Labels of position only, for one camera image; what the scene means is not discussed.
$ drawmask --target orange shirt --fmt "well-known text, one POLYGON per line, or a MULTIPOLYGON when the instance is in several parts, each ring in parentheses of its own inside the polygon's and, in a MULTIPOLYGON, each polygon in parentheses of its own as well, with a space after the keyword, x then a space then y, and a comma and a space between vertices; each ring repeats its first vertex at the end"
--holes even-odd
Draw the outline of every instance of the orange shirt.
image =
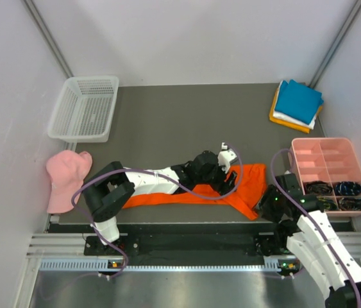
MULTIPOLYGON (((239 180, 240 166, 231 166, 230 171, 237 172, 237 181, 239 180)), ((240 213, 245 215, 250 220, 258 217, 258 214, 253 210, 257 202, 263 196, 267 188, 265 182, 265 165, 253 164, 244 165, 243 180, 237 191, 233 194, 220 200, 206 200, 194 196, 188 192, 184 194, 141 194, 129 199, 124 205, 124 209, 130 207, 138 207, 141 205, 158 205, 168 203, 187 203, 187 204, 223 204, 231 205, 240 213)), ((219 194, 215 192, 209 185, 197 185, 193 191, 203 196, 216 197, 219 194)))

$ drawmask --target pink baseball cap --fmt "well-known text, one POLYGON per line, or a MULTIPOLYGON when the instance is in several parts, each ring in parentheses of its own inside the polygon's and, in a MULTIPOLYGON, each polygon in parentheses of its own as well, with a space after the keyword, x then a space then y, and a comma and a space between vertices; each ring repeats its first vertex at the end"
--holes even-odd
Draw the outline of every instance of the pink baseball cap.
POLYGON ((50 214, 61 214, 73 209, 73 194, 83 185, 83 179, 92 167, 92 156, 86 151, 79 154, 65 150, 46 162, 51 177, 52 192, 47 206, 50 214))

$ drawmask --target white plastic basket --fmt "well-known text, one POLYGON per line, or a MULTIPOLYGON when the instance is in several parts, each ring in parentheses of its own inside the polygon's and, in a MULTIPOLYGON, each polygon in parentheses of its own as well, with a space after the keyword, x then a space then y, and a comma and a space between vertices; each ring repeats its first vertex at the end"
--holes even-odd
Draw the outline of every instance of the white plastic basket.
POLYGON ((116 76, 72 77, 65 81, 49 122, 50 138, 106 142, 115 110, 116 76))

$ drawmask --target gray table surface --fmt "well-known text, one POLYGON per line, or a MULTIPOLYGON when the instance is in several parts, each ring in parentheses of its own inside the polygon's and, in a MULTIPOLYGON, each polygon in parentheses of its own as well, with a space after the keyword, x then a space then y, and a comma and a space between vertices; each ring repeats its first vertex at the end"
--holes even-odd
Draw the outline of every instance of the gray table surface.
MULTIPOLYGON (((108 163, 160 169, 193 159, 204 150, 217 153, 221 143, 234 145, 244 164, 269 167, 274 153, 290 147, 296 137, 322 137, 319 123, 305 134, 270 122, 269 111, 277 83, 240 85, 173 85, 121 87, 117 95, 109 140, 85 144, 77 152, 93 157, 92 176, 108 163)), ((276 174, 288 168, 288 159, 276 161, 276 174)), ((270 174, 267 169, 267 181, 270 174)), ((87 208, 84 198, 78 205, 87 208)), ((226 205, 155 205, 124 209, 119 223, 247 222, 226 205)), ((87 223, 72 210, 59 223, 87 223)))
POLYGON ((267 278, 275 277, 273 273, 266 277, 250 272, 129 272, 110 282, 96 274, 74 281, 79 275, 40 272, 31 308, 324 307, 323 296, 306 271, 294 280, 267 278), (41 294, 53 298, 44 300, 41 294))

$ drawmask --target cable tie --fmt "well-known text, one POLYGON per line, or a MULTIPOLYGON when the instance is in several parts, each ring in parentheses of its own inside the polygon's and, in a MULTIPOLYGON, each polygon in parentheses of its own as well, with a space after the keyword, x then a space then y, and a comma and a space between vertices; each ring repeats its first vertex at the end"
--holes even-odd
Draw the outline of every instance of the cable tie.
POLYGON ((156 185, 158 185, 159 184, 159 178, 160 178, 159 172, 154 170, 153 173, 155 174, 156 185))
POLYGON ((322 243, 320 243, 318 245, 315 245, 314 249, 320 249, 320 248, 322 248, 324 246, 327 246, 329 244, 333 244, 334 241, 339 241, 339 240, 340 240, 340 238, 338 236, 337 237, 332 237, 331 239, 328 239, 327 241, 324 241, 324 242, 322 242, 322 243))
POLYGON ((96 230, 100 233, 100 230, 99 230, 98 228, 96 228, 93 223, 91 223, 90 226, 91 226, 93 229, 96 229, 96 230))

